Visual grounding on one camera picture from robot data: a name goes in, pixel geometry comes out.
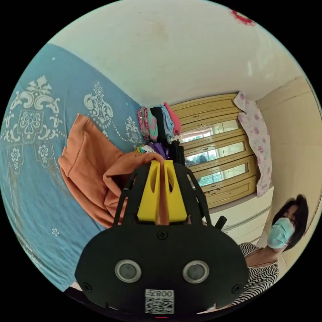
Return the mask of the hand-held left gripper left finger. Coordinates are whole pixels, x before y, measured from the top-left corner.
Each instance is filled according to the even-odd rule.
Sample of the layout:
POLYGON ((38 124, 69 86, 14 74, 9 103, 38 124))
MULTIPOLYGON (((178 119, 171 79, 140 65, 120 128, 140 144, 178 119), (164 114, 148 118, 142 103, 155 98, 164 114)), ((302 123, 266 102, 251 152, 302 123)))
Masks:
POLYGON ((160 163, 151 161, 137 218, 140 222, 157 222, 160 200, 160 163))

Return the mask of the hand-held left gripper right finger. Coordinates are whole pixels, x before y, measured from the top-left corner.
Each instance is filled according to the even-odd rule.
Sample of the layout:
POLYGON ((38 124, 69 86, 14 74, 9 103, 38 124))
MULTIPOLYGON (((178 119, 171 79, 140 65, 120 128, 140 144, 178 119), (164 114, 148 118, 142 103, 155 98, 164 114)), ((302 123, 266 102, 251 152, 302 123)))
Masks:
POLYGON ((168 222, 169 224, 185 222, 187 219, 187 212, 181 195, 174 163, 171 160, 164 161, 164 179, 165 205, 168 222))

